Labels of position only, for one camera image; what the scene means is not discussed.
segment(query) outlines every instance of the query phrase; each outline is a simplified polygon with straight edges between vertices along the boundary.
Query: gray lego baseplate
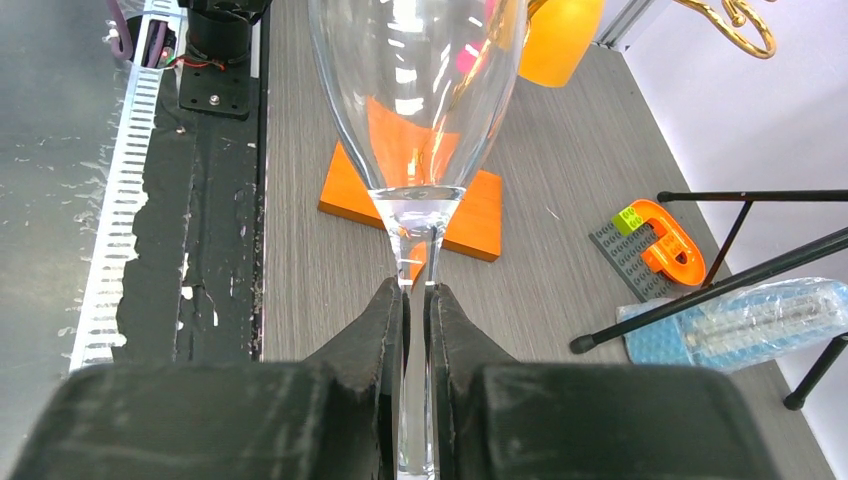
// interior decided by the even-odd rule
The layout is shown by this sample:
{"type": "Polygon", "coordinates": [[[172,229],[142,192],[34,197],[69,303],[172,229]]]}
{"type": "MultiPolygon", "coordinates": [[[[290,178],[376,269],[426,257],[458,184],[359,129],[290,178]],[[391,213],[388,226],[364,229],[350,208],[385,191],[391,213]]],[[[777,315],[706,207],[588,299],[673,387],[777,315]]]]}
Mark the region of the gray lego baseplate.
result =
{"type": "Polygon", "coordinates": [[[647,223],[625,237],[608,222],[589,238],[640,301],[677,296],[675,285],[665,275],[652,272],[642,260],[642,252],[658,240],[647,223]]]}

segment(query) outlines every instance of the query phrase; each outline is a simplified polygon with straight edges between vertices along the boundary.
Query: black rubber foot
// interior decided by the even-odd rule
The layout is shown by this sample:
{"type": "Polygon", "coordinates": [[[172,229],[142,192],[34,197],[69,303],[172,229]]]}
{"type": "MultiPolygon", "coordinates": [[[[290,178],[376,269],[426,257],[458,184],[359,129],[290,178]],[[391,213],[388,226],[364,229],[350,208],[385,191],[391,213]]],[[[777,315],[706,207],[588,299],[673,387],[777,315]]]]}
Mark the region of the black rubber foot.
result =
{"type": "Polygon", "coordinates": [[[583,335],[572,340],[568,346],[571,348],[571,353],[580,354],[588,352],[597,347],[598,344],[595,343],[595,339],[591,335],[583,335]]]}
{"type": "Polygon", "coordinates": [[[798,398],[797,396],[790,393],[786,396],[786,398],[783,399],[783,406],[788,408],[789,410],[801,410],[802,408],[804,408],[804,399],[798,398]]]}

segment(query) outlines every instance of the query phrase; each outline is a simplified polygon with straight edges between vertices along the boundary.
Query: orange box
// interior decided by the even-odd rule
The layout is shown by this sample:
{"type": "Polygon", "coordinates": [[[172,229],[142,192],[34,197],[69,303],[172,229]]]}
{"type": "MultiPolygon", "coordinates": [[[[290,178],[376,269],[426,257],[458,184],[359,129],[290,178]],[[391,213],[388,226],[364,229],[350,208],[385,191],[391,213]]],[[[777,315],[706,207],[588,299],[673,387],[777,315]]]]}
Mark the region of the orange box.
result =
{"type": "MultiPolygon", "coordinates": [[[[480,171],[448,225],[443,247],[470,257],[494,262],[501,256],[501,177],[480,171]]],[[[333,160],[318,210],[354,222],[383,229],[383,221],[368,196],[340,143],[333,160]]]]}

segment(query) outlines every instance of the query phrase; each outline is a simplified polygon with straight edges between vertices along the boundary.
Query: bubble wrap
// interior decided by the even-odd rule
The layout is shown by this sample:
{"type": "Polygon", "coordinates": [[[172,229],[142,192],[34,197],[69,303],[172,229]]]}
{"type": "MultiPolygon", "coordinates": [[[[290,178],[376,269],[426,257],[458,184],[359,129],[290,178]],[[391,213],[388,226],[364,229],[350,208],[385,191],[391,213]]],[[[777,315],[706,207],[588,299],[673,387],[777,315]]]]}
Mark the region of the bubble wrap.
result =
{"type": "MultiPolygon", "coordinates": [[[[618,321],[671,299],[618,308],[618,321]]],[[[801,278],[740,289],[625,335],[636,364],[732,372],[848,331],[848,286],[801,278]]]]}

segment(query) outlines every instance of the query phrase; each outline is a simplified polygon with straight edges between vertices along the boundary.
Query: gold scroll ornament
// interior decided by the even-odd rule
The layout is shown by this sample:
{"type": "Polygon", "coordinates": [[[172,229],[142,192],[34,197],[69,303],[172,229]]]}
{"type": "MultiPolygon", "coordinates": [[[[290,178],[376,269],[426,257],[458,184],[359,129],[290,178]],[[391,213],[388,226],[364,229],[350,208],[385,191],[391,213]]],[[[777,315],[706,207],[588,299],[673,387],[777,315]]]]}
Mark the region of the gold scroll ornament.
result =
{"type": "Polygon", "coordinates": [[[722,0],[724,11],[730,17],[730,25],[718,14],[712,7],[702,2],[701,0],[675,0],[681,5],[685,5],[692,10],[707,17],[709,21],[722,33],[728,40],[733,42],[737,47],[741,48],[750,55],[757,58],[768,59],[774,56],[777,51],[777,42],[772,35],[766,22],[762,17],[754,11],[746,0],[722,0]],[[751,21],[754,28],[762,37],[765,43],[765,48],[755,45],[750,40],[742,36],[735,28],[740,28],[745,25],[745,22],[751,21]]]}

